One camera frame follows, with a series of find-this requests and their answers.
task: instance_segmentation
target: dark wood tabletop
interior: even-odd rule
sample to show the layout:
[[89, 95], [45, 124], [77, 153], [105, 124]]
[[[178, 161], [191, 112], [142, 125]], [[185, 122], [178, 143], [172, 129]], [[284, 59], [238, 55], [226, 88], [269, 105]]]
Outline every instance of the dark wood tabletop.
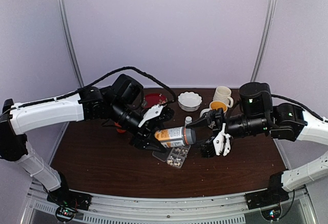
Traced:
[[[178, 103], [171, 104], [175, 115], [167, 128], [183, 126], [186, 116], [197, 119], [214, 95], [214, 89], [174, 91], [194, 91], [203, 102], [191, 113]], [[152, 92], [171, 98], [163, 89], [145, 89], [145, 94]], [[237, 90], [232, 97], [239, 99]], [[56, 152], [52, 167], [64, 173], [73, 190], [124, 197], [216, 196], [266, 188], [270, 175], [285, 170], [275, 143], [264, 135], [234, 140], [226, 157], [201, 158], [198, 149], [191, 147], [182, 168], [176, 169], [154, 158], [152, 152], [130, 146], [128, 132], [119, 134], [115, 128], [102, 127], [102, 122], [70, 123]], [[197, 135], [209, 131], [197, 131]]]

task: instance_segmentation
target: red plate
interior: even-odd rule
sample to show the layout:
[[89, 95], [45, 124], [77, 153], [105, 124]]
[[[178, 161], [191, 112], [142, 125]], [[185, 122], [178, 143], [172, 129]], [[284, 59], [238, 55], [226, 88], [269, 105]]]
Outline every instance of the red plate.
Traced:
[[161, 93], [150, 93], [145, 95], [141, 106], [144, 109], [148, 109], [154, 105], [166, 103], [167, 101], [168, 99]]

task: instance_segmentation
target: scalloped bowl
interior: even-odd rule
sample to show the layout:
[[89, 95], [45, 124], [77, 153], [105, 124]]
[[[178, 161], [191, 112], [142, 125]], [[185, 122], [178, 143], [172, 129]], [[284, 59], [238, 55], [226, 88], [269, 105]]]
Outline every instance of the scalloped bowl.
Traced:
[[198, 110], [201, 102], [201, 96], [194, 92], [184, 92], [178, 96], [179, 106], [184, 111], [193, 112]]

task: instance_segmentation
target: metal corner post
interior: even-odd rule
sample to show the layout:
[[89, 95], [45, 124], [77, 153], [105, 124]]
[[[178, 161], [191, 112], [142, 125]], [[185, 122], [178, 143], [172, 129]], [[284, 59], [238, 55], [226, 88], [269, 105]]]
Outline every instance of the metal corner post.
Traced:
[[83, 83], [81, 71], [79, 69], [75, 51], [74, 51], [74, 47], [73, 47], [72, 37], [71, 37], [70, 29], [68, 26], [68, 20], [67, 20], [64, 0], [58, 0], [58, 5], [59, 5], [59, 11], [60, 11], [60, 15], [61, 15], [61, 22], [62, 22], [63, 28], [64, 28], [65, 40], [66, 40], [69, 56], [71, 58], [71, 62], [73, 65], [74, 74], [77, 78], [79, 86], [83, 87], [84, 83]]
[[276, 3], [277, 3], [277, 0], [269, 0], [269, 2], [268, 2], [268, 10], [266, 11], [266, 17], [265, 17], [265, 22], [264, 22], [264, 29], [263, 29], [262, 39], [261, 39], [260, 47], [259, 47], [259, 50], [258, 50], [258, 53], [257, 53], [257, 58], [256, 58], [256, 62], [255, 62], [251, 82], [256, 81], [259, 70], [260, 70], [260, 66], [261, 66], [261, 63], [262, 63], [262, 60], [263, 60], [265, 48], [266, 48], [267, 43], [268, 43], [269, 32], [270, 32], [270, 29], [271, 29], [273, 15], [274, 15], [275, 9], [276, 9]]

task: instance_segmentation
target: white bowl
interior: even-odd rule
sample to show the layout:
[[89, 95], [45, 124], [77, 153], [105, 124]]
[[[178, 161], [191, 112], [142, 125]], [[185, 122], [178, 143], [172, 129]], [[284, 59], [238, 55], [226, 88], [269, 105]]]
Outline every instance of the white bowl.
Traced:
[[184, 111], [193, 112], [198, 110], [201, 102], [201, 96], [194, 92], [184, 92], [178, 96], [179, 106]]

